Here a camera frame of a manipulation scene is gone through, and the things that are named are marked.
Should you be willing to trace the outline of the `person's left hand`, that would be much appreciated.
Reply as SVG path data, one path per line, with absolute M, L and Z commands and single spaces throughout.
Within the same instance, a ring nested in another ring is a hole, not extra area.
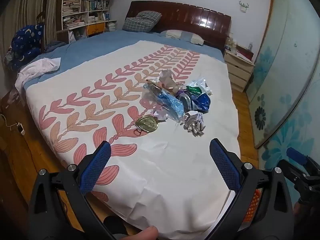
M 121 240 L 156 240 L 158 237 L 158 230 L 155 226 L 150 226 L 145 230 L 131 236 L 126 236 L 124 234 L 115 234 L 115 239 Z

